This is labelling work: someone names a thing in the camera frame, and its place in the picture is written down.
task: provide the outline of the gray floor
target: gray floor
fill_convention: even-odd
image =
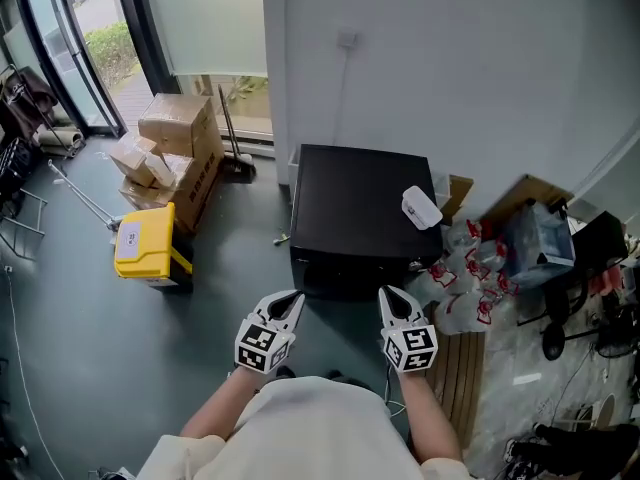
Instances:
[[[114,214],[130,210],[117,189],[121,173],[91,140],[66,164],[69,176]],[[163,296],[118,279],[106,228],[40,169],[28,189],[49,200],[47,236],[36,262],[16,260],[13,286],[25,376],[42,434],[67,480],[98,466],[137,473],[158,437],[180,430],[232,368],[240,322],[266,294],[292,287],[287,245],[288,194],[275,164],[258,161],[252,185],[221,185],[195,240],[191,296]],[[2,393],[42,478],[55,478],[38,443],[14,352],[7,285],[0,281],[0,355],[11,365]],[[310,305],[291,367],[299,374],[339,368],[378,392],[384,361],[379,324],[368,306]],[[406,421],[400,420],[406,428]]]

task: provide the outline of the glass door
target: glass door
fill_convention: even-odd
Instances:
[[[78,40],[64,0],[16,0],[47,81],[85,136],[120,137],[126,127]]]

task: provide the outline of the wooden board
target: wooden board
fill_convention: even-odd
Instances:
[[[482,371],[484,365],[484,343],[485,334],[478,334],[478,347],[476,352],[476,368],[473,376],[473,386],[471,392],[471,407],[469,409],[469,419],[467,420],[467,428],[465,435],[462,438],[462,449],[466,449],[471,444],[471,438],[473,437],[473,427],[476,421],[476,414],[478,412],[478,402],[480,399],[480,391],[482,389]]]
[[[474,376],[476,372],[476,354],[478,353],[478,333],[469,334],[469,361],[467,362],[467,382],[462,399],[462,411],[458,424],[458,438],[462,441],[467,433],[469,416],[471,412],[471,395],[473,393]]]
[[[453,412],[453,399],[456,394],[458,380],[458,363],[460,361],[460,335],[449,336],[449,358],[447,360],[447,373],[442,397],[442,409],[448,420],[451,420]]]
[[[438,337],[438,355],[436,356],[436,380],[433,392],[442,404],[444,395],[444,385],[447,378],[447,363],[449,361],[449,336],[440,334],[436,331]]]
[[[469,341],[471,333],[464,333],[460,336],[460,360],[458,361],[458,378],[456,380],[456,391],[453,397],[453,411],[451,412],[451,425],[458,432],[460,425],[460,414],[462,413],[462,400],[466,390],[467,365],[469,362]]]
[[[525,174],[482,218],[500,228],[528,199],[550,205],[562,198],[569,201],[572,197],[573,195],[566,190]]]
[[[473,187],[473,180],[471,178],[464,178],[462,176],[449,176],[449,193],[451,197],[441,208],[442,223],[447,226],[451,225],[453,216],[458,213],[462,202],[467,197],[467,194]]]
[[[433,324],[433,311],[434,309],[437,307],[437,305],[434,304],[429,304],[428,306],[425,306],[424,308],[424,313],[425,316],[427,317],[427,320],[429,320],[429,323]],[[433,364],[431,365],[431,368],[429,368],[427,370],[427,382],[429,383],[429,386],[431,386],[431,389],[435,390],[436,389],[436,364],[438,363],[438,353],[436,353],[436,358],[433,361]]]

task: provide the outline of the clothing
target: clothing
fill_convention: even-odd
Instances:
[[[30,140],[38,126],[44,123],[40,112],[52,119],[53,107],[58,104],[51,87],[36,75],[33,69],[26,66],[20,69],[20,74],[33,96],[33,101],[24,89],[20,89],[22,80],[17,73],[7,78],[0,98],[0,125],[5,132],[6,143],[15,137]]]
[[[512,454],[555,475],[582,472],[581,480],[611,480],[638,447],[640,429],[619,425],[613,431],[565,432],[539,425],[536,434],[549,445],[516,443]]]
[[[419,465],[382,399],[319,377],[267,384],[225,443],[163,436],[138,480],[469,480],[450,459]]]

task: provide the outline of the black box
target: black box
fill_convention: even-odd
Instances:
[[[412,261],[439,259],[440,225],[419,231],[401,209],[412,185],[435,203],[426,158],[302,145],[290,242],[295,287],[312,297],[373,299],[383,284],[402,286]]]

